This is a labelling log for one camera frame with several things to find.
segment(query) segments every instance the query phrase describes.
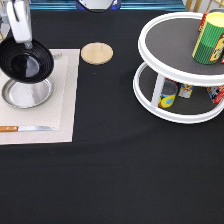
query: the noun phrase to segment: green canister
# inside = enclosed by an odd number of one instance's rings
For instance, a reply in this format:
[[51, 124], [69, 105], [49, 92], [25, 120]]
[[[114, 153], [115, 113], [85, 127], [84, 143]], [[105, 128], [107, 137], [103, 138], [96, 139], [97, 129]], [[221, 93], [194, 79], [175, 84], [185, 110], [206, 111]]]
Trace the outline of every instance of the green canister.
[[224, 13], [208, 14], [192, 57], [201, 64], [214, 64], [224, 48]]

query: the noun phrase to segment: black table surface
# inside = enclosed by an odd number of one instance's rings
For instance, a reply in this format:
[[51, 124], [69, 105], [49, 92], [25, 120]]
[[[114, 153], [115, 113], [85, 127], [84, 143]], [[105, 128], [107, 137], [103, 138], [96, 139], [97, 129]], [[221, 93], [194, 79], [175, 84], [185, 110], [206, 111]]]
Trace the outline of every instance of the black table surface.
[[223, 223], [224, 114], [171, 123], [133, 92], [141, 29], [164, 13], [32, 11], [47, 47], [103, 42], [114, 56], [80, 58], [72, 143], [0, 146], [0, 223]]

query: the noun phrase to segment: knife handle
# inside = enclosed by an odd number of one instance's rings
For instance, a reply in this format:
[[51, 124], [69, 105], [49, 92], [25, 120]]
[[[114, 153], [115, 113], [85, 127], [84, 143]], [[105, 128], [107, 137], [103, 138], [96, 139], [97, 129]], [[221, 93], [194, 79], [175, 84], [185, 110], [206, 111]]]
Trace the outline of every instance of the knife handle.
[[0, 126], [0, 132], [16, 132], [18, 129], [18, 126]]

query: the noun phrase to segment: round wooden board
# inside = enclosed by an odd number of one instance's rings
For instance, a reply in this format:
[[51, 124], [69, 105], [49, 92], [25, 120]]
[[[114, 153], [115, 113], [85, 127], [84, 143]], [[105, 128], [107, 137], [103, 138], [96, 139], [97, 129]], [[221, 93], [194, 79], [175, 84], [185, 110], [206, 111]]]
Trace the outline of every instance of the round wooden board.
[[113, 50], [104, 43], [90, 43], [82, 48], [81, 57], [89, 64], [100, 65], [110, 61]]

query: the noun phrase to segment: knife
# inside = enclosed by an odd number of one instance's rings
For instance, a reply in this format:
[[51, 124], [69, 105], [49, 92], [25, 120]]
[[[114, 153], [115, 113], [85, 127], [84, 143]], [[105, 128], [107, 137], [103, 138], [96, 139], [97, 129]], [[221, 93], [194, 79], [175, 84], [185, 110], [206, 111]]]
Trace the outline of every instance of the knife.
[[56, 131], [56, 129], [47, 126], [0, 126], [0, 132], [17, 131]]

